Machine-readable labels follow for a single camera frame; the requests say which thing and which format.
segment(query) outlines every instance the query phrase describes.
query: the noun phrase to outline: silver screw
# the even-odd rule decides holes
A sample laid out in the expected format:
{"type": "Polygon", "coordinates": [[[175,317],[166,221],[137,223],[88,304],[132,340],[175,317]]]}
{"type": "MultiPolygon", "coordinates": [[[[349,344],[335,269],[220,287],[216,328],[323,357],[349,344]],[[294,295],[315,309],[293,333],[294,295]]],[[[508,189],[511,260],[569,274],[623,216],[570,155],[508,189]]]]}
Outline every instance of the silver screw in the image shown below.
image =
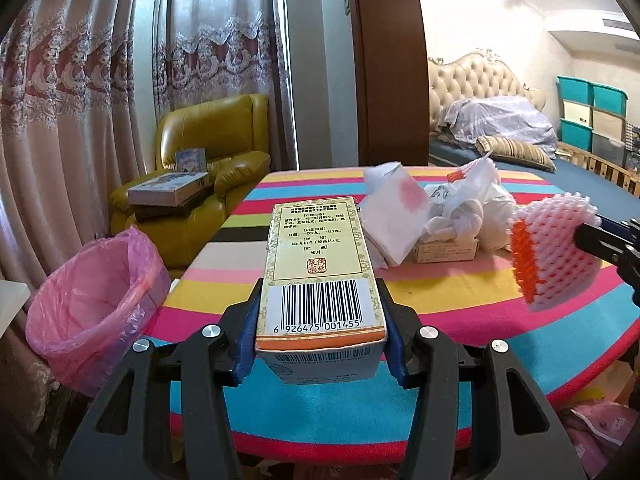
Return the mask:
{"type": "Polygon", "coordinates": [[[436,339],[438,337],[438,329],[433,326],[423,326],[420,329],[420,335],[425,339],[436,339]]]}
{"type": "Polygon", "coordinates": [[[493,341],[491,341],[491,348],[493,348],[496,352],[504,354],[509,349],[509,345],[507,345],[507,342],[503,341],[502,339],[494,339],[493,341]]]}
{"type": "Polygon", "coordinates": [[[218,325],[207,325],[202,329],[204,337],[218,337],[220,335],[220,327],[218,325]]]}
{"type": "Polygon", "coordinates": [[[149,348],[149,339],[138,339],[131,346],[134,352],[144,352],[149,348]]]}

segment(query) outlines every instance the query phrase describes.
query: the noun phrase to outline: beige headboard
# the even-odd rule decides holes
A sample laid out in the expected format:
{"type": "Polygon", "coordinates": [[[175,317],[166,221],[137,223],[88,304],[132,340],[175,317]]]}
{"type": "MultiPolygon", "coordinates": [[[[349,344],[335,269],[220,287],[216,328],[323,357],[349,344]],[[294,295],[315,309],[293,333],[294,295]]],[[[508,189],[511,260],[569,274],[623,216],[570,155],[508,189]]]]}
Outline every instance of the beige headboard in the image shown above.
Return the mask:
{"type": "Polygon", "coordinates": [[[431,132],[436,130],[442,107],[459,99],[519,95],[539,111],[546,103],[542,90],[529,89],[520,83],[491,50],[472,52],[449,64],[429,58],[429,86],[431,132]]]}

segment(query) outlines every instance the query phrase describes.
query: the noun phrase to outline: chair backrest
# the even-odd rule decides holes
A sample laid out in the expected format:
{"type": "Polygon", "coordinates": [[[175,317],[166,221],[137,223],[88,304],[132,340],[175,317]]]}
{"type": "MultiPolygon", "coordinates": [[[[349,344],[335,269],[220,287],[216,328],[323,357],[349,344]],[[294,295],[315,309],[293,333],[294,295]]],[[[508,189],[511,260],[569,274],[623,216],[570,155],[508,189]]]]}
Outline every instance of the chair backrest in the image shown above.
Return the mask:
{"type": "Polygon", "coordinates": [[[269,153],[268,100],[237,95],[174,110],[156,132],[156,168],[173,169],[176,152],[204,148],[207,162],[245,153],[269,153]]]}
{"type": "Polygon", "coordinates": [[[442,108],[460,99],[518,95],[527,98],[536,110],[545,107],[542,90],[529,89],[497,59],[491,50],[472,52],[452,63],[429,59],[429,130],[436,131],[442,108]]]}

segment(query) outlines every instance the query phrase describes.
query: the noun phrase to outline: pink curtain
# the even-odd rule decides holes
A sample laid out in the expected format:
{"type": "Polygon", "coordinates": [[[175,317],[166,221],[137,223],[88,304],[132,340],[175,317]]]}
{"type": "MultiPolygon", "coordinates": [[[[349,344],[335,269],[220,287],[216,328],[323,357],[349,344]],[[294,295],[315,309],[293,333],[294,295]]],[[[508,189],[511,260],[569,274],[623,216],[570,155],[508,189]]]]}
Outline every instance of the pink curtain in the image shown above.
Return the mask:
{"type": "Polygon", "coordinates": [[[30,0],[0,44],[0,264],[39,286],[143,171],[133,0],[30,0]]]}
{"type": "Polygon", "coordinates": [[[269,98],[274,170],[295,168],[277,0],[156,0],[156,121],[172,110],[235,94],[269,98]]]}

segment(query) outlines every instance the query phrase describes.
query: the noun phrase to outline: blue stripe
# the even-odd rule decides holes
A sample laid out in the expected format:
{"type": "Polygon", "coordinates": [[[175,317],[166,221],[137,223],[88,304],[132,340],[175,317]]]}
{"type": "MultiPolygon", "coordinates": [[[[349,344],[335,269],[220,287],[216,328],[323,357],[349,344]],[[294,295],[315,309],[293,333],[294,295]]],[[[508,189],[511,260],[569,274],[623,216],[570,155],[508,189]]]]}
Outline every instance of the blue stripe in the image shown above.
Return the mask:
{"type": "MultiPolygon", "coordinates": [[[[419,182],[421,186],[437,184],[437,182],[419,182]]],[[[562,193],[562,190],[551,184],[503,184],[510,193],[562,193]]],[[[364,194],[361,182],[344,184],[309,184],[308,186],[290,187],[257,187],[245,200],[271,200],[274,198],[300,198],[308,196],[349,196],[364,194]]]]}
{"type": "MultiPolygon", "coordinates": [[[[550,393],[601,357],[638,319],[632,289],[620,285],[549,325],[508,340],[541,389],[550,393]]],[[[150,338],[156,344],[160,340],[150,338]]],[[[239,388],[225,390],[235,431],[310,444],[373,444],[406,440],[417,390],[402,390],[381,362],[372,379],[341,384],[283,384],[260,360],[239,388]]],[[[181,413],[179,383],[172,411],[181,413]]],[[[458,427],[471,424],[470,387],[460,387],[458,427]]]]}

